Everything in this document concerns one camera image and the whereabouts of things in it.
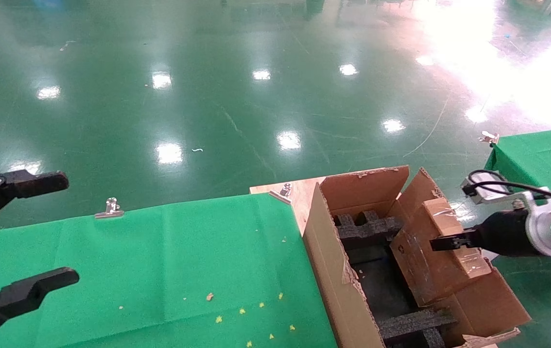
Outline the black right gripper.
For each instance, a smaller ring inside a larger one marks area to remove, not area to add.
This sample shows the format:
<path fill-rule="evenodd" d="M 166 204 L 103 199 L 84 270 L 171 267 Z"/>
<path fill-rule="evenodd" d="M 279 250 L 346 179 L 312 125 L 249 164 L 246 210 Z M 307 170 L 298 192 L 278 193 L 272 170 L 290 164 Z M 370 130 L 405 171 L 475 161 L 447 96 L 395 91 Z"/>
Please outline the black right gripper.
<path fill-rule="evenodd" d="M 494 212 L 474 229 L 434 238 L 430 246 L 433 251 L 480 247 L 500 256 L 540 256 L 527 235 L 528 216 L 524 209 Z"/>

